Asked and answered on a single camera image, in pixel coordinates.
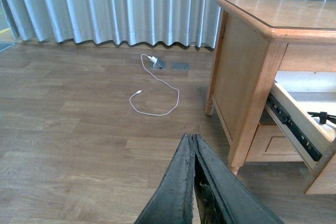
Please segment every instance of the cable connector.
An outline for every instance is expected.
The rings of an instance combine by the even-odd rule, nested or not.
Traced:
[[[155,65],[158,59],[155,58],[154,56],[152,56],[152,57],[150,58],[150,60],[151,60],[151,62],[153,62],[153,65]]]

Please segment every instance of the drawer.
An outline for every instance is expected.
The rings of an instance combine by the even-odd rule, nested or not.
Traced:
[[[336,72],[279,71],[265,108],[312,170],[306,192],[336,194],[336,124],[308,114],[336,115]]]
[[[247,162],[302,161],[302,158],[266,110],[258,123]]]

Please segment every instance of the floorboard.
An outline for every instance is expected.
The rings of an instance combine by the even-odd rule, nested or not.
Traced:
[[[132,223],[184,133],[227,162],[219,118],[204,115],[213,53],[176,47],[18,43],[0,53],[0,223]],[[162,57],[155,74],[140,54]],[[189,71],[174,71],[184,62]],[[238,178],[285,223],[336,223],[336,196],[303,195],[303,163],[246,163]]]

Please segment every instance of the drawer front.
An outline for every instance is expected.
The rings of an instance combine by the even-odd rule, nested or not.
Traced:
[[[290,43],[280,70],[336,72],[336,46]]]
[[[277,125],[258,125],[246,161],[295,162],[302,158]]]

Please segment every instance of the open drawer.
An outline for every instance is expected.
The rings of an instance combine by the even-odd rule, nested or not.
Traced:
[[[308,114],[336,115],[336,72],[279,71],[265,108],[311,169],[305,193],[336,194],[336,124]]]

